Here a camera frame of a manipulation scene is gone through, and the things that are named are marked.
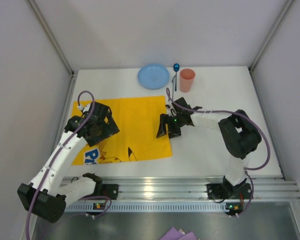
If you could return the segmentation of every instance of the blue plate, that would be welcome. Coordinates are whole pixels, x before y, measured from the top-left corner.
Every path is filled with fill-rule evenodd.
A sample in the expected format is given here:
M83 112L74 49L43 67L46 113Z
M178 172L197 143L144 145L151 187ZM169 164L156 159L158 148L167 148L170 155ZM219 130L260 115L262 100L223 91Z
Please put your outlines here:
M138 80L146 89L160 89L169 82L169 79L168 70L161 64L146 65L138 72Z

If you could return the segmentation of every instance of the purple object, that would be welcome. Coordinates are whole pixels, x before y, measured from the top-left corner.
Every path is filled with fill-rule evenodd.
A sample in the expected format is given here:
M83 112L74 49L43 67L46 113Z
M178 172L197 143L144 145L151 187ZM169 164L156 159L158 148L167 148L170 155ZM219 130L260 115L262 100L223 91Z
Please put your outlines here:
M174 227L170 228L170 230L159 240L178 240L183 236L182 233L178 232Z
M187 234L182 234L177 231L174 227L170 228L170 230L159 240L198 240L195 234L190 231Z

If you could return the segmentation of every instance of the black mount bracket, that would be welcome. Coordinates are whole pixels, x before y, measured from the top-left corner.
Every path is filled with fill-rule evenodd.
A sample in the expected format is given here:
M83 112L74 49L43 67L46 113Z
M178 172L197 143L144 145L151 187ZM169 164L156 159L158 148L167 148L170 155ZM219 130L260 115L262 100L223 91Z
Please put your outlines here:
M106 196L111 200L116 200L118 198L118 193L119 193L118 184L103 184L102 178L92 173L85 173L82 176L85 178L90 178L95 182L94 192L88 196L85 196L85 198L95 197L95 196Z
M92 110L92 104L90 105L89 111L85 111L82 116L71 117L64 131L74 132L79 125L88 117L88 114ZM119 128L112 117L110 107L101 104L99 102L94 103L94 109L88 122L78 131L78 138L84 137L90 147L100 143L119 132Z
M191 106L187 104L186 100L183 97L179 98L175 102L187 109L198 110L202 108L200 106L191 108ZM190 117L190 115L193 114L193 112L183 110L182 108L176 106L174 103L172 103L172 106L175 110L175 116L169 116L168 114L164 113L160 115L160 124L158 132L156 134L156 138L160 138L166 135L167 133L170 139L181 136L181 127L183 127L184 125L194 125Z
M218 201L218 200L231 200L231 199L250 199L252 190L251 185L246 183L247 179L241 183L232 186L228 180L223 177L222 183L209 183L206 185L206 190L208 194L208 199Z

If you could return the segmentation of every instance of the blue spoon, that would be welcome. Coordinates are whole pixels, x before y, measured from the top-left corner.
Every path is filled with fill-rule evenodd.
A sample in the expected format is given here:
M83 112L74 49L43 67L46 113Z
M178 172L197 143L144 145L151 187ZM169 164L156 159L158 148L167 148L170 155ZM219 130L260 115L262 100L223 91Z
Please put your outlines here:
M177 91L177 72L179 71L179 69L180 69L180 65L178 63L175 63L173 65L173 70L175 71L175 85L174 85L174 91L175 92Z

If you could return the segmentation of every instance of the metal floor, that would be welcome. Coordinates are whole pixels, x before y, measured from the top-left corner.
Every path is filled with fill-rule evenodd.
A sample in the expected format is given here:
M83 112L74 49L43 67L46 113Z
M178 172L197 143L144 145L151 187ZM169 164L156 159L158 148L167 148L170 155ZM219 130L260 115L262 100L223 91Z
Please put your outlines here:
M107 213L95 220L79 215L58 224L71 215L55 224L38 220L33 240L158 240L172 226L193 231L200 240L300 240L287 202L252 203L238 219L224 213L142 212Z

